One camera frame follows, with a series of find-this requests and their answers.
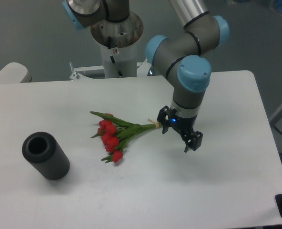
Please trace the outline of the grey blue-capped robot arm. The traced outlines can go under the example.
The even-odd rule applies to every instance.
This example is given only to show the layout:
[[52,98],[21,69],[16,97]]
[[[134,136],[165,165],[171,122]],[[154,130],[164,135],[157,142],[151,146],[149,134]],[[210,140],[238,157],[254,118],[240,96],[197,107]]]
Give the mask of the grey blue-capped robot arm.
[[[162,130],[173,128],[186,150],[196,150],[202,133],[193,125],[212,72],[202,55],[226,43],[229,25],[223,17],[211,16],[201,0],[173,0],[171,5],[184,34],[174,41],[163,35],[151,38],[145,57],[174,88],[171,105],[158,114]],[[66,0],[63,7],[76,29],[90,28],[101,47],[106,78],[137,75],[135,45],[143,34],[143,23],[127,0]]]

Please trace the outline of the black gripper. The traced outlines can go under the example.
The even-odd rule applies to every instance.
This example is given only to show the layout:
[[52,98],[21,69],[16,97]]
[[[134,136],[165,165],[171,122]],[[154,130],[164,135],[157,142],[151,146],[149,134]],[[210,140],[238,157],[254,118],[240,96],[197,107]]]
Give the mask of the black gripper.
[[203,138],[202,132],[193,130],[197,116],[183,118],[176,115],[176,111],[175,108],[171,109],[168,106],[159,111],[157,121],[162,125],[162,133],[166,133],[170,127],[173,128],[185,142],[184,152],[196,151],[201,146]]

